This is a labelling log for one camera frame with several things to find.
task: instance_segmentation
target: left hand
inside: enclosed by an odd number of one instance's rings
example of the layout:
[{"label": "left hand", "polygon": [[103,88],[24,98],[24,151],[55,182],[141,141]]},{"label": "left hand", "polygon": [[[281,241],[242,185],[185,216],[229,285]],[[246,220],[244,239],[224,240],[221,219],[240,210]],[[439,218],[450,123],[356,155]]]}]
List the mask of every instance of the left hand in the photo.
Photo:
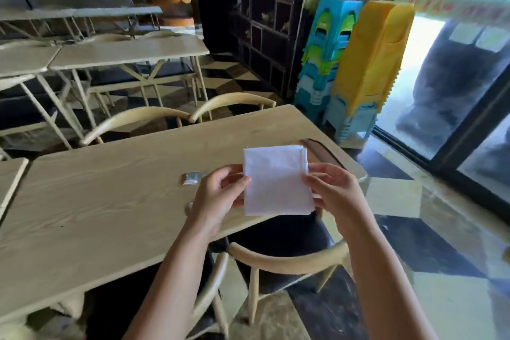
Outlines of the left hand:
[{"label": "left hand", "polygon": [[215,169],[202,179],[186,223],[213,239],[226,213],[244,205],[242,193],[251,181],[243,176],[242,164]]}]

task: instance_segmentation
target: forearm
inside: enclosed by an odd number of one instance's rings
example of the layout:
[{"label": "forearm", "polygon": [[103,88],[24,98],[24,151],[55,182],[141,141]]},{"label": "forearm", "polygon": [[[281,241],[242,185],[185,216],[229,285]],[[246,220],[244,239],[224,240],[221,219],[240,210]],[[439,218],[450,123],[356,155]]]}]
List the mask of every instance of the forearm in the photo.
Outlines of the forearm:
[{"label": "forearm", "polygon": [[397,255],[373,219],[346,237],[371,339],[436,339]]},{"label": "forearm", "polygon": [[124,340],[182,340],[186,337],[208,243],[193,227],[182,229]]}]

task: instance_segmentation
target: curved chair back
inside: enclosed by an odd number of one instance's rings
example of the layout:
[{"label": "curved chair back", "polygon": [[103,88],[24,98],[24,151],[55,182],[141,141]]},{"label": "curved chair back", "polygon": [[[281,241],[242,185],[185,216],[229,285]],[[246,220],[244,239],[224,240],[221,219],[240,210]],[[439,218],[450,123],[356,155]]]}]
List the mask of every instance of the curved chair back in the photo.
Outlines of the curved chair back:
[{"label": "curved chair back", "polygon": [[198,323],[198,320],[200,320],[200,317],[203,316],[203,314],[206,312],[207,308],[213,303],[213,308],[215,310],[216,320],[221,321],[222,318],[219,317],[221,314],[218,314],[216,311],[218,309],[217,303],[214,303],[214,299],[218,298],[218,290],[221,284],[221,281],[223,280],[223,276],[226,272],[226,266],[228,264],[228,254],[227,253],[221,253],[218,255],[218,258],[216,259],[216,262],[214,263],[213,271],[207,280],[207,284],[201,291],[201,293],[197,296],[195,300],[195,306],[193,308],[193,311],[191,312],[191,319],[188,327],[188,332],[191,331],[196,323]]},{"label": "curved chair back", "polygon": [[138,39],[155,39],[155,38],[168,38],[169,36],[182,36],[182,34],[173,32],[172,30],[156,30],[142,35]]},{"label": "curved chair back", "polygon": [[32,78],[35,78],[33,74],[25,74],[18,77],[0,78],[0,91],[16,86]]},{"label": "curved chair back", "polygon": [[162,117],[176,117],[177,125],[182,127],[181,119],[185,120],[189,117],[188,112],[184,112],[177,109],[170,109],[161,106],[142,106],[139,108],[133,108],[120,112],[110,118],[107,118],[97,127],[91,130],[80,142],[82,146],[86,146],[92,142],[95,138],[98,138],[103,133],[109,130],[121,127],[123,125],[131,124],[142,120],[155,120]]},{"label": "curved chair back", "polygon": [[330,266],[341,264],[342,259],[349,252],[349,248],[347,243],[342,240],[325,250],[298,257],[263,255],[237,243],[231,243],[227,251],[234,259],[255,269],[277,274],[299,275],[318,273]]},{"label": "curved chair back", "polygon": [[86,38],[80,42],[76,42],[77,45],[85,45],[87,43],[104,43],[104,42],[120,42],[123,40],[131,40],[131,37],[123,34],[99,34],[94,35],[90,38]]},{"label": "curved chair back", "polygon": [[260,110],[262,110],[264,109],[264,105],[274,107],[277,105],[277,102],[251,93],[225,93],[208,100],[204,105],[194,111],[188,121],[193,124],[205,112],[235,104],[258,105]]},{"label": "curved chair back", "polygon": [[53,43],[47,40],[35,40],[35,39],[12,40],[10,42],[4,43],[3,45],[0,45],[0,50],[12,49],[16,47],[49,47],[49,46],[53,46]]}]

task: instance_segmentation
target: checkered floor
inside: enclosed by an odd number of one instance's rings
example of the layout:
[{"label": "checkered floor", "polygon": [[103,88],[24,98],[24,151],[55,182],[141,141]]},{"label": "checkered floor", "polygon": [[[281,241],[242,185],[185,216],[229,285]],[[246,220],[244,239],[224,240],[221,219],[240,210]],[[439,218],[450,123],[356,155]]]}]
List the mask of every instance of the checkered floor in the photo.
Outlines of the checkered floor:
[{"label": "checkered floor", "polygon": [[[245,91],[282,102],[230,54],[203,57],[201,66],[209,98]],[[192,94],[182,82],[161,86],[160,91],[165,106],[193,110]],[[157,105],[155,94],[147,89],[147,95],[150,104]],[[114,112],[144,105],[139,90],[115,92],[113,99]],[[213,116],[255,109],[233,105]],[[104,116],[98,109],[94,112],[98,120]],[[175,126],[172,121],[137,124],[110,137]],[[27,145],[42,150],[41,138],[32,137]],[[341,147],[368,172],[362,183],[367,200],[439,338],[510,339],[510,228],[374,137],[364,142],[354,136]],[[328,219],[326,224],[339,239],[334,222]],[[247,290],[238,273],[230,269],[221,288],[232,321],[231,339],[368,338],[348,258],[320,294],[313,292],[316,280],[310,278],[262,300],[253,326],[245,324]]]}]

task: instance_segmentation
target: paper napkin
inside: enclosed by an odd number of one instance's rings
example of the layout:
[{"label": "paper napkin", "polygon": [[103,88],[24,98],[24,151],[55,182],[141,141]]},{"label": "paper napkin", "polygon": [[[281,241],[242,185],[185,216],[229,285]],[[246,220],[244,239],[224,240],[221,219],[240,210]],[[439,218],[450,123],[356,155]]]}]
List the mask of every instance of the paper napkin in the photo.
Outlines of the paper napkin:
[{"label": "paper napkin", "polygon": [[245,149],[244,174],[252,177],[244,195],[246,215],[310,214],[314,201],[303,173],[308,173],[308,161],[301,145]]}]

